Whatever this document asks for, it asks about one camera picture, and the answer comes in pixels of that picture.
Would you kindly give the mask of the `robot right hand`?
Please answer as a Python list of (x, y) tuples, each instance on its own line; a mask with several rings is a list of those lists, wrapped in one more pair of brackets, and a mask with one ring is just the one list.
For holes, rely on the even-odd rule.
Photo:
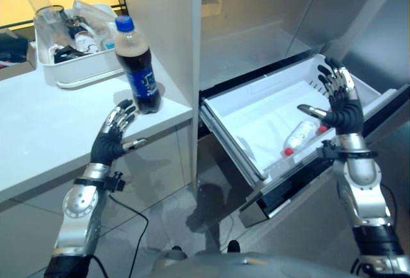
[(326, 57), (325, 66), (318, 65), (319, 81), (323, 84), (330, 104), (325, 111), (308, 104), (297, 109), (321, 120), (325, 126), (335, 128), (337, 135), (360, 134), (363, 131), (363, 107), (357, 88), (348, 69), (338, 60)]

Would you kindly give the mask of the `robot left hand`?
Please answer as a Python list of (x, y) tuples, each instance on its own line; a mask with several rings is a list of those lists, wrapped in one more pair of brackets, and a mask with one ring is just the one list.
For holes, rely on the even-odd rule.
[(125, 99), (109, 112), (92, 145), (91, 163), (111, 166), (119, 157), (147, 144), (145, 138), (122, 142), (123, 132), (135, 119), (135, 111), (133, 100)]

